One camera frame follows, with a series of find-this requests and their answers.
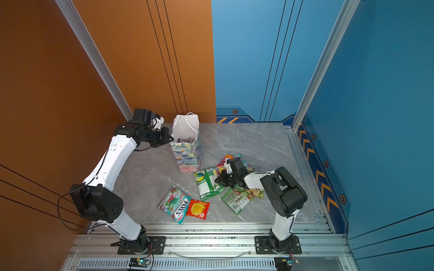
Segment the teal Fox's candy bag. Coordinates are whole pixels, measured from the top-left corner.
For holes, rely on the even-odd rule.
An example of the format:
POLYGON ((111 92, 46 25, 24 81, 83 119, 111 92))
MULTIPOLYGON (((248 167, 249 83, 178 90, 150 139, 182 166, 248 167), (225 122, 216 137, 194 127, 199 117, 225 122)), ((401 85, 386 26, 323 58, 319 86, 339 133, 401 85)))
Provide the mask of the teal Fox's candy bag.
POLYGON ((187 196, 178 187, 173 186, 158 204, 158 208, 169 214, 175 222, 182 224, 190 201, 191 197, 187 196))

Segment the floral paper bag white handles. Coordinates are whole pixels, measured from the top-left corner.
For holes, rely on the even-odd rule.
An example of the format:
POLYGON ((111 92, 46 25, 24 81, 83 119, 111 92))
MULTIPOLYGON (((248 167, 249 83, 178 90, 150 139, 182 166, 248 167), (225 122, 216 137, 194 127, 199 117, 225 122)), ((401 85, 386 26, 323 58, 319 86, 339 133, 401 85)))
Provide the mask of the floral paper bag white handles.
POLYGON ((182 172, 196 172, 202 155, 200 121, 197 114, 177 115, 172 124, 174 141, 170 143, 182 172))

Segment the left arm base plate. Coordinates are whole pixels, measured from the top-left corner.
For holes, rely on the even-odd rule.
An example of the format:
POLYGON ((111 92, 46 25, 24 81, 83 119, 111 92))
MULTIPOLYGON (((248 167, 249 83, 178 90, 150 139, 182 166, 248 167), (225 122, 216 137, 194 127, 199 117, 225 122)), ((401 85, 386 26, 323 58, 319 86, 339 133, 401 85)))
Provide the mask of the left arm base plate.
POLYGON ((162 255, 166 246, 165 236, 151 236, 137 241, 121 239, 111 246, 118 247, 118 255, 162 255))

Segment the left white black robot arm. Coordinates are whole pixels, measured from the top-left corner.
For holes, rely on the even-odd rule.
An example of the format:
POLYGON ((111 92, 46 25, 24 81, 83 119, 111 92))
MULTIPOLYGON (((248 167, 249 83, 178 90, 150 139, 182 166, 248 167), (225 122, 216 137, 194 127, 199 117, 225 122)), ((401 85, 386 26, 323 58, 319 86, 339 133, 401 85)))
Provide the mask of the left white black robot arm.
POLYGON ((119 236, 120 240, 114 243, 119 253, 144 254, 150 250, 146 229, 127 214, 122 198, 113 192, 120 171, 141 142, 160 147, 173 140, 167 127, 121 124, 95 169, 81 184, 70 188, 69 195, 80 216, 110 228, 119 236))

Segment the green white snack packet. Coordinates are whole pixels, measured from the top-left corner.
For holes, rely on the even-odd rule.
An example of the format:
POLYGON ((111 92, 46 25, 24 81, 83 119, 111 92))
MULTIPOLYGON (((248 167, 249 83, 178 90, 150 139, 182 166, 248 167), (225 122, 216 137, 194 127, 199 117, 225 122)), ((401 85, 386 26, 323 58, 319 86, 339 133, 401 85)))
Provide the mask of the green white snack packet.
POLYGON ((200 198, 203 201, 210 199, 225 190, 223 186, 216 183, 218 173, 215 167, 197 171, 193 176, 198 186, 200 198))

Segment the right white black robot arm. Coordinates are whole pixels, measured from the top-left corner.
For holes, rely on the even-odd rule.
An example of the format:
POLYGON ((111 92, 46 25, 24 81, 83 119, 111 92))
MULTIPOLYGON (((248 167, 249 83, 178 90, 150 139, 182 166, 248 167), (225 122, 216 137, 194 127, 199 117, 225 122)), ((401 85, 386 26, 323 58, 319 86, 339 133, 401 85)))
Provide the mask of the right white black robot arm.
POLYGON ((302 254, 298 237, 293 233, 295 219, 308 200, 302 186, 284 167, 274 171, 249 172, 241 158, 233 158, 225 163, 216 183, 234 189, 262 189, 268 196, 274 210, 275 221, 268 237, 259 236, 257 254, 302 254))

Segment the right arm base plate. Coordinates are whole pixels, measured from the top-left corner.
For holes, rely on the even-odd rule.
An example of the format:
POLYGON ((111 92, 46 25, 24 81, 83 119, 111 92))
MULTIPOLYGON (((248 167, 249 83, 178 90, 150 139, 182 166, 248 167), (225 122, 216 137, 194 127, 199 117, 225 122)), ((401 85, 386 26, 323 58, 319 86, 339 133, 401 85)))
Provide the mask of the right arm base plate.
POLYGON ((255 251, 257 254, 302 254, 299 238, 292 234, 286 240, 280 241, 272 236, 255 236, 255 251))

